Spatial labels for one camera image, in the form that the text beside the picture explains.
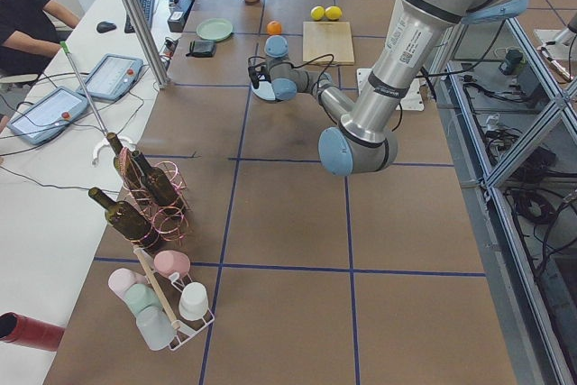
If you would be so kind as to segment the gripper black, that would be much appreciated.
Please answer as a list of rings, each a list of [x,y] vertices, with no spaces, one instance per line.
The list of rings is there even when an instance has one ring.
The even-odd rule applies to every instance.
[[[249,66],[248,76],[253,88],[259,88],[263,82],[270,83],[270,74],[265,65]]]

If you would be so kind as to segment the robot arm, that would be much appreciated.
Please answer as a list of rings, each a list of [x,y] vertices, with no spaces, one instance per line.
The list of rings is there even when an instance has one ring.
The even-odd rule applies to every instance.
[[[265,78],[274,98],[308,93],[334,121],[318,142],[324,168],[337,176],[386,169],[398,143],[388,121],[442,34],[456,24],[503,21],[523,13],[529,0],[398,0],[398,17],[359,96],[351,100],[326,73],[296,67],[285,38],[270,36],[262,63],[248,74],[257,87]]]

